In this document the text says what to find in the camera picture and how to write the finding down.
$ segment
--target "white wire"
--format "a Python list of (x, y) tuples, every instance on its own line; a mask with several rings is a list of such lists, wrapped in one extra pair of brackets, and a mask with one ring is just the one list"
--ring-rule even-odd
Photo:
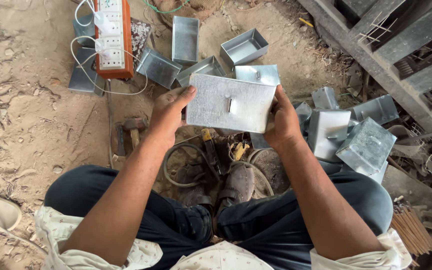
[[(80, 7), (81, 7), (85, 2), (88, 3), (89, 8), (90, 8), (91, 11), (93, 12), (93, 18), (91, 18), (91, 20), (90, 20), (87, 24), (81, 24), (81, 23), (78, 21), (78, 10), (79, 10), (79, 8), (80, 8)], [(93, 21), (93, 19), (94, 19), (95, 16), (96, 16), (96, 18), (99, 19), (99, 15), (97, 15), (97, 14), (96, 14), (96, 11), (95, 11), (95, 4), (94, 4), (93, 0), (91, 0), (91, 1), (90, 1), (90, 0), (82, 0), (81, 3), (79, 3), (79, 5), (76, 7), (76, 10), (74, 11), (74, 18), (75, 18), (76, 22), (77, 22), (80, 26), (82, 26), (82, 27), (87, 27), (88, 25), (90, 25), (91, 22)]]
[(75, 52), (73, 51), (73, 43), (74, 43), (75, 40), (77, 40), (77, 39), (81, 39), (81, 38), (88, 38), (88, 39), (92, 39), (92, 40), (96, 43), (96, 40), (95, 40), (94, 38), (92, 38), (92, 37), (90, 37), (90, 36), (88, 36), (88, 35), (81, 35), (81, 36), (75, 37), (75, 38), (71, 41), (71, 44), (70, 44), (69, 47), (71, 48), (71, 54), (72, 54), (74, 60), (76, 61), (76, 63), (78, 63), (78, 66), (77, 66), (76, 68), (81, 68), (82, 71), (84, 72), (84, 74), (86, 74), (86, 76), (88, 77), (88, 79), (91, 81), (91, 83), (93, 83), (93, 85), (94, 85), (95, 87), (97, 87), (99, 90), (101, 90), (101, 91), (103, 91), (103, 92), (112, 93), (112, 94), (119, 94), (119, 95), (137, 95), (137, 94), (142, 93), (142, 92), (146, 89), (146, 87), (148, 86), (148, 75), (146, 74), (146, 68), (145, 68), (144, 65), (141, 65), (141, 66), (142, 66), (142, 69), (144, 70), (144, 76), (146, 76), (146, 84), (144, 85), (144, 88), (141, 89), (141, 91), (139, 91), (139, 92), (137, 92), (137, 93), (118, 93), (118, 92), (111, 92), (111, 91), (106, 91), (106, 90), (102, 89), (101, 87), (97, 86), (96, 83), (93, 82), (93, 80), (91, 79), (91, 77), (89, 77), (88, 73), (86, 72), (86, 70), (84, 69), (84, 67), (83, 67), (82, 65), (83, 65), (84, 63), (88, 62), (89, 59), (91, 59), (91, 57), (97, 55), (99, 52), (106, 51), (106, 50), (120, 50), (120, 51), (123, 51), (123, 52), (129, 53), (129, 55), (133, 56), (133, 58), (136, 59), (139, 63), (141, 63), (141, 61), (140, 61), (139, 59), (137, 59), (137, 58), (136, 58), (136, 57), (135, 57), (131, 52), (128, 52), (128, 51), (125, 50), (125, 49), (122, 49), (122, 48), (106, 48), (106, 49), (102, 49), (102, 50), (99, 50), (99, 51), (97, 51), (97, 52), (94, 52), (94, 53), (93, 53), (92, 55), (90, 55), (90, 56), (89, 56), (89, 57), (88, 57), (84, 62), (80, 63), (80, 62), (78, 61), (78, 59), (76, 58), (76, 56), (75, 56)]

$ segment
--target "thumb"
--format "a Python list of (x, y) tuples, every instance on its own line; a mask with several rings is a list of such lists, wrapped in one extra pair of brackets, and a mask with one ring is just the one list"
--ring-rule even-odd
[(196, 88), (194, 86), (189, 86), (181, 95), (176, 98), (173, 104), (182, 110), (184, 107), (186, 107), (186, 105), (188, 105), (190, 101), (195, 98), (195, 96)]

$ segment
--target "green wire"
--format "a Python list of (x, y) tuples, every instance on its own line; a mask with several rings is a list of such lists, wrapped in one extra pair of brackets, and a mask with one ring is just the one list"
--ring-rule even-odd
[(142, 1), (143, 1), (146, 5), (148, 5), (150, 8), (152, 8), (154, 11), (159, 12), (159, 13), (164, 13), (164, 14), (165, 14), (165, 13), (175, 12), (175, 11), (181, 9), (181, 8), (182, 8), (186, 3), (189, 2), (189, 0), (186, 0), (186, 1), (181, 5), (181, 6), (179, 6), (178, 8), (175, 8), (175, 9), (173, 9), (173, 10), (170, 10), (170, 11), (159, 11), (157, 7), (155, 7), (155, 6), (153, 6), (152, 4), (146, 2), (146, 0), (142, 0)]

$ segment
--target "hammer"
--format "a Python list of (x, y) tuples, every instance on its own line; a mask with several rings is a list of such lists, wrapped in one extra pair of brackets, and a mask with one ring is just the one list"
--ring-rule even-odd
[(147, 128), (148, 120), (142, 117), (131, 118), (124, 122), (123, 127), (131, 132), (132, 149), (135, 150), (139, 144), (139, 129)]

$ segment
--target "electrical socket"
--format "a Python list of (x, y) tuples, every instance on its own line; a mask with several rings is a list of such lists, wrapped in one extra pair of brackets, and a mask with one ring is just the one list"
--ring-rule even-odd
[(98, 40), (103, 41), (104, 54), (98, 54), (99, 69), (123, 69), (124, 42), (123, 42), (123, 2), (122, 0), (99, 0), (98, 11), (102, 12), (105, 19), (114, 24), (115, 30), (110, 33), (102, 33), (98, 30)]

